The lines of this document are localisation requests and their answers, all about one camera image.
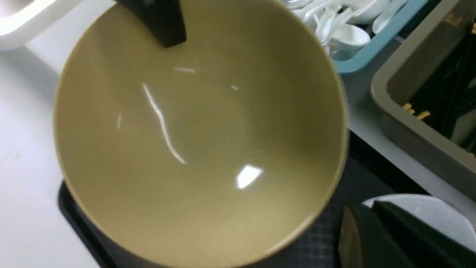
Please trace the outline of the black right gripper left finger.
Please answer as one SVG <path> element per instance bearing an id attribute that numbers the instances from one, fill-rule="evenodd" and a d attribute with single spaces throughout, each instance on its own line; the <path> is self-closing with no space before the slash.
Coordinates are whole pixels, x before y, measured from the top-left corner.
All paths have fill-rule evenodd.
<path id="1" fill-rule="evenodd" d="M 179 0 L 116 0 L 132 12 L 164 48 L 187 40 L 184 17 Z"/>

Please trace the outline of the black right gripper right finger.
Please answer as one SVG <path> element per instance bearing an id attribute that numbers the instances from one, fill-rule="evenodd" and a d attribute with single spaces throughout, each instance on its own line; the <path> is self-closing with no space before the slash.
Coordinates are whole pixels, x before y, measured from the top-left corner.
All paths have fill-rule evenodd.
<path id="1" fill-rule="evenodd" d="M 475 252 L 391 202 L 343 210 L 342 268 L 474 268 Z"/>

